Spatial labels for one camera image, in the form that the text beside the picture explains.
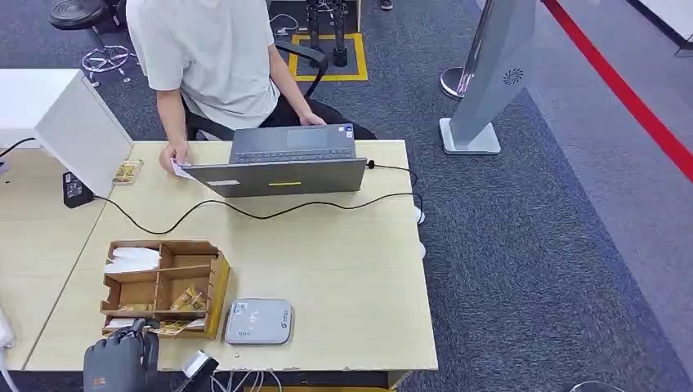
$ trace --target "black office chair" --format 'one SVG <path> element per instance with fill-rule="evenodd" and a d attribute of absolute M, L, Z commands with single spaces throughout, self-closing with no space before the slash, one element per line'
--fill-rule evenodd
<path fill-rule="evenodd" d="M 315 80 L 311 86 L 308 87 L 308 90 L 304 95 L 306 97 L 311 96 L 315 88 L 318 86 L 318 83 L 320 83 L 320 80 L 323 78 L 325 72 L 327 72 L 327 67 L 329 65 L 327 56 L 315 49 L 301 47 L 286 41 L 275 41 L 275 45 L 280 51 L 286 51 L 296 56 L 303 57 L 304 59 L 314 61 L 318 65 L 318 74 L 315 76 Z M 224 127 L 220 123 L 214 122 L 209 118 L 191 112 L 190 108 L 188 108 L 188 105 L 186 104 L 185 98 L 183 98 L 183 106 L 186 109 L 186 129 L 188 140 L 195 140 L 197 138 L 198 131 L 205 131 L 210 135 L 214 135 L 222 140 L 234 139 L 234 131 L 232 129 Z"/>
<path fill-rule="evenodd" d="M 86 30 L 94 42 L 95 49 L 82 58 L 82 68 L 87 72 L 92 86 L 98 87 L 94 74 L 117 69 L 123 75 L 123 82 L 130 78 L 121 68 L 130 57 L 136 57 L 126 47 L 104 45 L 96 31 L 96 26 L 112 18 L 109 6 L 101 0 L 57 0 L 53 4 L 48 22 L 59 30 Z"/>

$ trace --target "wooden organizer box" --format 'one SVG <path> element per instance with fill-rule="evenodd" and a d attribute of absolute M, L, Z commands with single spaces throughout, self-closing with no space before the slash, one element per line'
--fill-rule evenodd
<path fill-rule="evenodd" d="M 224 254 L 206 241 L 114 241 L 110 244 L 109 258 L 117 247 L 146 247 L 159 252 L 159 267 L 149 271 L 104 274 L 104 285 L 110 289 L 106 301 L 101 302 L 101 313 L 106 316 L 105 326 L 114 318 L 147 317 L 163 320 L 204 318 L 204 328 L 184 330 L 176 335 L 186 338 L 217 336 L 221 312 L 229 279 L 229 263 Z M 207 299 L 200 311 L 169 310 L 171 304 L 190 286 L 194 285 Z M 154 304 L 151 311 L 118 310 L 120 305 Z M 104 326 L 104 334 L 112 332 Z"/>

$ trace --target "blue carpet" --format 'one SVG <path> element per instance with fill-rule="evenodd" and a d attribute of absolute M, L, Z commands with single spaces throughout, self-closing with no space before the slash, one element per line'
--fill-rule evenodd
<path fill-rule="evenodd" d="M 0 15 L 9 30 L 0 67 L 78 63 L 88 40 L 47 25 L 48 0 L 11 2 Z M 477 17 L 459 0 L 396 0 L 390 12 L 364 2 L 370 80 L 323 83 L 315 93 L 379 137 L 406 139 L 420 178 L 440 371 L 415 373 L 402 390 L 567 391 L 600 380 L 627 391 L 692 391 L 527 93 L 494 122 L 499 156 L 442 153 L 437 120 L 455 103 L 437 78 L 463 61 Z M 131 83 L 104 75 L 98 91 L 133 138 L 162 139 L 153 94 L 134 66 L 127 71 Z M 36 391 L 78 390 L 80 377 L 18 375 L 20 387 Z"/>

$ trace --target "speaker grille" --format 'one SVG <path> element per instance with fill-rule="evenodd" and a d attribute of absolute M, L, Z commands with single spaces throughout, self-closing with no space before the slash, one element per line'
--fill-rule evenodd
<path fill-rule="evenodd" d="M 503 75 L 503 83 L 507 86 L 512 86 L 521 82 L 524 76 L 525 71 L 520 68 L 513 68 Z"/>

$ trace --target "stool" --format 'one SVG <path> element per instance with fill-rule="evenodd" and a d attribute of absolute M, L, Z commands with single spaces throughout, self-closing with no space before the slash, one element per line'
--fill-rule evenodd
<path fill-rule="evenodd" d="M 98 87 L 94 73 L 117 69 L 123 75 L 123 82 L 130 82 L 123 66 L 130 56 L 137 58 L 129 49 L 121 46 L 104 45 L 96 32 L 96 25 L 111 17 L 108 6 L 101 0 L 57 0 L 48 15 L 48 22 L 59 30 L 86 30 L 94 42 L 95 49 L 82 58 L 82 68 L 88 71 L 92 86 Z"/>

